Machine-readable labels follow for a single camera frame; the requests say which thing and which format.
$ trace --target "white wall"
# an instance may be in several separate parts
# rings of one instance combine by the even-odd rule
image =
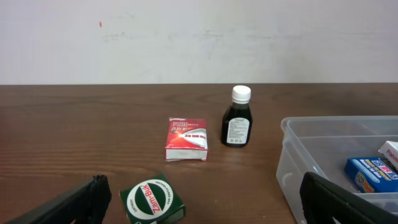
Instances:
[[[397,0],[2,0],[0,84],[398,82],[397,9]]]

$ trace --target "clear plastic container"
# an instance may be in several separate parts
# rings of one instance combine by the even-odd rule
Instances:
[[[377,150],[386,141],[398,141],[398,116],[285,118],[282,130],[276,177],[297,223],[307,223],[300,186],[308,171],[398,215],[398,193],[360,193],[343,170],[348,158],[380,156]]]

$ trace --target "medicine bottle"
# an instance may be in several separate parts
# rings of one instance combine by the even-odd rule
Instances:
[[[221,142],[229,147],[243,147],[248,144],[252,126],[249,100],[251,90],[238,85],[232,90],[232,104],[223,116]]]

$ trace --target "wood grain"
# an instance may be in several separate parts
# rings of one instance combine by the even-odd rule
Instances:
[[[106,174],[104,223],[127,223],[118,191],[163,172],[187,205],[180,223],[295,223],[275,177],[280,121],[398,113],[398,84],[248,86],[243,149],[220,143],[233,85],[0,86],[0,222]],[[169,117],[206,119],[208,162],[164,161]]]

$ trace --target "red and white box in container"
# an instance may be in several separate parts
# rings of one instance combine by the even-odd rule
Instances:
[[[204,119],[170,118],[165,160],[200,159],[207,161],[206,121]]]
[[[379,152],[398,169],[398,142],[386,141]]]

